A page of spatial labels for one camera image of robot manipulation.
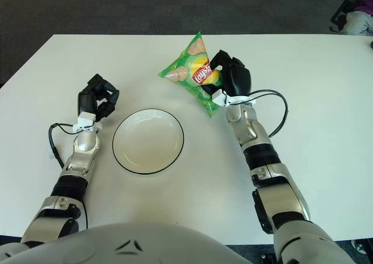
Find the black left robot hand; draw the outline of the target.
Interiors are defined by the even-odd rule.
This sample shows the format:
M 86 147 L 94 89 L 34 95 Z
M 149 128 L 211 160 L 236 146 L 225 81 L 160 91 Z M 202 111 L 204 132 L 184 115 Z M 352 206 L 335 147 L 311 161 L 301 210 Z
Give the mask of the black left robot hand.
M 78 115 L 81 112 L 94 114 L 98 122 L 114 112 L 118 98 L 119 90 L 102 76 L 95 74 L 78 94 Z

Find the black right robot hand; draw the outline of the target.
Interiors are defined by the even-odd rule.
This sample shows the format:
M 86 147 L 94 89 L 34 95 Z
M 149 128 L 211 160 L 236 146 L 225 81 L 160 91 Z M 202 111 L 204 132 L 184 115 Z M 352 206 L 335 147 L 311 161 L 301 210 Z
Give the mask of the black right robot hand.
M 202 85 L 201 88 L 212 95 L 218 89 L 224 90 L 229 96 L 248 96 L 251 92 L 251 74 L 245 65 L 237 58 L 220 50 L 210 61 L 212 70 L 218 70 L 219 82 Z

